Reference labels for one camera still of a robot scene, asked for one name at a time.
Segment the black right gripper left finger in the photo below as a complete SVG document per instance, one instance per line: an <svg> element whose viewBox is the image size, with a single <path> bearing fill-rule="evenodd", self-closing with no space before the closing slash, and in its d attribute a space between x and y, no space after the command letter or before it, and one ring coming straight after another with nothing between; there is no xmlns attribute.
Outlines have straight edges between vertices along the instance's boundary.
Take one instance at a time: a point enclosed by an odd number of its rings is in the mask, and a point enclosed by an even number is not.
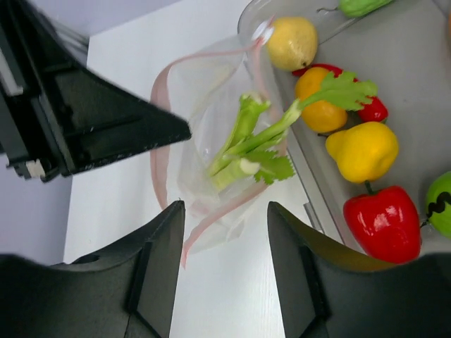
<svg viewBox="0 0 451 338"><path fill-rule="evenodd" d="M1 256L2 337L167 337L185 227L173 202L70 264Z"/></svg>

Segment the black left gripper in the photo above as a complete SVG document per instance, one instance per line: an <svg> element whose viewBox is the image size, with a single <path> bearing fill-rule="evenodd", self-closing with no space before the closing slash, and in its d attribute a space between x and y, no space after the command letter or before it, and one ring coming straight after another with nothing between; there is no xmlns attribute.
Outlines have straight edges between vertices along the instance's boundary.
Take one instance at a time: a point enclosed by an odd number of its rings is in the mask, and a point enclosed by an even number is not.
<svg viewBox="0 0 451 338"><path fill-rule="evenodd" d="M49 182L191 136L83 66L29 1L1 2L1 153L19 177Z"/></svg>

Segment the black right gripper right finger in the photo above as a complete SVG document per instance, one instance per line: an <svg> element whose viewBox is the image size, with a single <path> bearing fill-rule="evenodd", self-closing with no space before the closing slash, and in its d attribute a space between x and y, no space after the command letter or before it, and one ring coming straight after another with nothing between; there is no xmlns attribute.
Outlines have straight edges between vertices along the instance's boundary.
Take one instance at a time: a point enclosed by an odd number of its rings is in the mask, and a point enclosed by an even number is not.
<svg viewBox="0 0 451 338"><path fill-rule="evenodd" d="M279 203L268 237L286 337L449 337L450 255L395 265L327 237Z"/></svg>

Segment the clear zip top bag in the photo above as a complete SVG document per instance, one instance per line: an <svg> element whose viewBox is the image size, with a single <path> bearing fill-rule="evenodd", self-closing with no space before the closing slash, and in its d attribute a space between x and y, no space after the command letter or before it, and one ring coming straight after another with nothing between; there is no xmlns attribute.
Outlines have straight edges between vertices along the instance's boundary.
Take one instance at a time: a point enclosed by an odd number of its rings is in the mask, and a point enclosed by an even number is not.
<svg viewBox="0 0 451 338"><path fill-rule="evenodd" d="M255 132L282 116L261 67L261 54L273 31L272 20L265 20L248 37L229 37L173 61L154 81L152 102L186 119L192 133L186 142L150 153L159 205L182 199L187 206L189 236L183 244L182 264L190 254L238 238L266 188L247 177L218 191L207 169L232 131L241 95L271 103Z"/></svg>

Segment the green celery bunch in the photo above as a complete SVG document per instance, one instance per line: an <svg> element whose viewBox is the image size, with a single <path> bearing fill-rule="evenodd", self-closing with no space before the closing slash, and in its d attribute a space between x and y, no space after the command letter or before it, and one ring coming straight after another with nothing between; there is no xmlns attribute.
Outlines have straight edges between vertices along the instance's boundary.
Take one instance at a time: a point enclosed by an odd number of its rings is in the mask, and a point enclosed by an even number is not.
<svg viewBox="0 0 451 338"><path fill-rule="evenodd" d="M295 172L290 159L273 147L286 138L290 126L299 119L307 106L317 101L327 101L346 111L359 111L365 104L371 103L371 98L377 93L375 83L360 82L352 72L345 71L337 77L329 72L322 80L320 90L304 101L295 99L280 120L258 134L253 134L255 124L271 102L259 101L250 94L243 94L235 126L208 167L213 187L222 192L238 180L248 177L266 185L292 177Z"/></svg>

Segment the clear plastic food bin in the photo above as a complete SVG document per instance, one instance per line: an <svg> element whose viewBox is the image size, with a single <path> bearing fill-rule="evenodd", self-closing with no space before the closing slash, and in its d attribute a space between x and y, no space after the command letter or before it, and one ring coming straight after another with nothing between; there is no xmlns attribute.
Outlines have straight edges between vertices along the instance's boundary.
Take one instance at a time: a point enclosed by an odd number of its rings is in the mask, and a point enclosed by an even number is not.
<svg viewBox="0 0 451 338"><path fill-rule="evenodd" d="M346 18L331 1L252 1L240 38L294 39L291 19L313 25L314 59L302 77L264 54L273 105L291 127L289 152L311 225L360 250L346 202L399 187L414 207L421 252L449 251L427 224L426 192L450 170L449 1L391 1Z"/></svg>

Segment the red bell pepper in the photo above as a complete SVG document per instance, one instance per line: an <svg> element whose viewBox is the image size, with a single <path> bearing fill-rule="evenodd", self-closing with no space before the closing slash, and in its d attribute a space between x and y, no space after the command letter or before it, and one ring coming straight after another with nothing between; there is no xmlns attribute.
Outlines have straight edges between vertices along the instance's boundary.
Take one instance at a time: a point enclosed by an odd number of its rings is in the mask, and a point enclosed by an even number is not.
<svg viewBox="0 0 451 338"><path fill-rule="evenodd" d="M354 238L367 255L389 263L407 263L421 250L419 214L408 193L399 186L375 190L345 202L343 215Z"/></svg>

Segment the green toy watermelon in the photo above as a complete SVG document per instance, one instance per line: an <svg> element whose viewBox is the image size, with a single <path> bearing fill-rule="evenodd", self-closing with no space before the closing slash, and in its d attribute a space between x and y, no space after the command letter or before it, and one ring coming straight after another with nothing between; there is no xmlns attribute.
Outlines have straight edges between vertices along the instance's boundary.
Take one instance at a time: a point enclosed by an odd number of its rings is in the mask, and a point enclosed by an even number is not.
<svg viewBox="0 0 451 338"><path fill-rule="evenodd" d="M426 219L421 227L432 225L442 236L450 238L450 171L438 177L426 193Z"/></svg>

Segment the yellow bell pepper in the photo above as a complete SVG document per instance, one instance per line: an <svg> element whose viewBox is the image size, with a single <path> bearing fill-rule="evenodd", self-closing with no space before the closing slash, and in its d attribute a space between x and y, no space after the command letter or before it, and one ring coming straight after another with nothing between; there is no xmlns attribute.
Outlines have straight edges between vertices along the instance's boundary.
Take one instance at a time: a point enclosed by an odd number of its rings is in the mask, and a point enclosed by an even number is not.
<svg viewBox="0 0 451 338"><path fill-rule="evenodd" d="M367 122L328 136L326 151L347 181L361 184L389 171L399 153L399 142L387 125Z"/></svg>

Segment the orange tangerine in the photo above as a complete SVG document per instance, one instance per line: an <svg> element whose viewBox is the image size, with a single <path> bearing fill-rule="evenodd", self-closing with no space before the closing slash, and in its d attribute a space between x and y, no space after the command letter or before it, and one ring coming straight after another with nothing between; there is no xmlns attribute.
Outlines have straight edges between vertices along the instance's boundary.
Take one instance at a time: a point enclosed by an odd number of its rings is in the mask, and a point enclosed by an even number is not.
<svg viewBox="0 0 451 338"><path fill-rule="evenodd" d="M321 82L329 74L329 70L321 67L310 68L295 85L295 95L300 101L306 100L320 90ZM347 122L347 111L327 101L317 101L307 106L301 115L305 124L314 132L334 132Z"/></svg>

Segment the red chili pepper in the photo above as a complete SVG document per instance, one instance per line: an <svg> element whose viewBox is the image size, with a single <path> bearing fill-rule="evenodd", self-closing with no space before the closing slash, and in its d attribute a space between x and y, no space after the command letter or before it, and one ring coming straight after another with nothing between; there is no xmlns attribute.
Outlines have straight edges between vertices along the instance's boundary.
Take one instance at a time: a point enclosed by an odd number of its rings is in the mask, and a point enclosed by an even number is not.
<svg viewBox="0 0 451 338"><path fill-rule="evenodd" d="M292 75L294 75L295 77L301 77L310 68L324 68L332 72L335 77L339 76L343 72L343 69L334 65L326 63L316 63L309 65L303 69L294 70L292 71ZM357 114L363 122L385 123L389 116L388 109L377 96L373 96L371 98L371 103L365 104L362 110L357 111Z"/></svg>

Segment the green chayote gourd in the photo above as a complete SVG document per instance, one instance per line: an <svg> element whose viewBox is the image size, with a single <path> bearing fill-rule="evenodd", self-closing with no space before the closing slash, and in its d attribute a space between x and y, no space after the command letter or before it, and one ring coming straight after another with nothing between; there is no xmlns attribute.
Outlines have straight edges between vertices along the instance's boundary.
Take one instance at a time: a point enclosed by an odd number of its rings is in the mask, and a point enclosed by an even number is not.
<svg viewBox="0 0 451 338"><path fill-rule="evenodd" d="M316 11L341 11L347 18L360 18L392 2L393 0L339 0L335 8L323 7Z"/></svg>

